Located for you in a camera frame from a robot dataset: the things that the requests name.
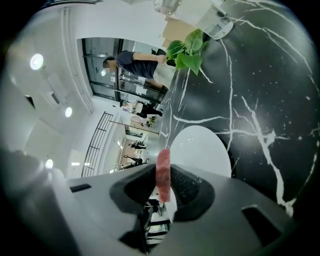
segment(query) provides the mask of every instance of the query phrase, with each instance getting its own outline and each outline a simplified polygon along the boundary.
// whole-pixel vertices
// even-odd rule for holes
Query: man
[[[162,117],[162,112],[158,111],[153,108],[150,104],[144,104],[141,101],[137,101],[135,104],[126,101],[121,100],[120,101],[120,108],[122,107],[122,110],[129,112],[131,114],[136,114],[137,116],[141,118],[147,118],[148,115],[159,115]]]
[[[110,72],[120,67],[139,77],[151,79],[149,82],[155,86],[169,88],[175,74],[175,67],[167,65],[166,62],[165,55],[123,51],[116,59],[107,57],[102,66]]]

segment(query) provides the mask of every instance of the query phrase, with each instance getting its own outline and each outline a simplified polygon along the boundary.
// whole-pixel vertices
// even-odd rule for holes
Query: metal railing
[[[96,164],[99,158],[100,148],[104,141],[106,132],[110,126],[110,121],[113,115],[104,112],[97,127],[94,130],[88,150],[85,155],[84,164],[82,167],[81,177],[95,175]]]
[[[66,5],[66,4],[92,4],[103,2],[103,0],[47,0],[45,4],[42,5],[40,10],[57,5]]]

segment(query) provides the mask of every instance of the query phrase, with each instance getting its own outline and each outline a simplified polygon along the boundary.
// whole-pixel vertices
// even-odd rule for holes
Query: dark t-shirt
[[[158,62],[151,60],[133,60],[133,55],[134,53],[132,51],[126,50],[121,52],[116,57],[117,65],[136,76],[153,79]]]

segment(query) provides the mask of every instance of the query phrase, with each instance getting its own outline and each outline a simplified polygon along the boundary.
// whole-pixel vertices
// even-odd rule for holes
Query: ceiling light
[[[45,168],[47,169],[51,169],[53,166],[54,166],[54,161],[52,161],[51,159],[48,159],[46,162],[45,162]]]
[[[69,118],[72,115],[72,108],[71,107],[67,107],[64,111],[64,115]]]
[[[44,63],[44,57],[41,54],[37,53],[32,56],[30,60],[30,67],[33,70],[38,70],[42,67],[43,63]]]

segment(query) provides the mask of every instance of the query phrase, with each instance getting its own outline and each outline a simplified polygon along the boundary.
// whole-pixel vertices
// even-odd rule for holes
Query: person
[[[132,148],[132,149],[136,149],[136,150],[145,150],[146,149],[146,146],[145,145],[138,145],[138,144],[135,144],[135,143],[132,143],[132,144],[128,144],[128,147],[129,148]]]
[[[170,87],[176,68],[167,65],[165,55],[154,55],[133,51],[123,51],[116,58],[109,56],[103,61],[103,68],[115,72],[117,67],[136,76],[150,79],[148,82],[162,88]]]
[[[134,166],[140,166],[143,164],[143,160],[141,158],[135,158],[135,157],[130,157],[127,154],[123,156],[124,158],[130,158],[131,160],[134,161]]]
[[[147,118],[148,115],[159,115],[162,117],[162,112],[153,108],[150,104],[144,104],[141,101],[137,101],[135,104],[132,104],[129,101],[121,100],[120,107],[124,111],[127,111],[132,114],[136,114],[141,118]]]

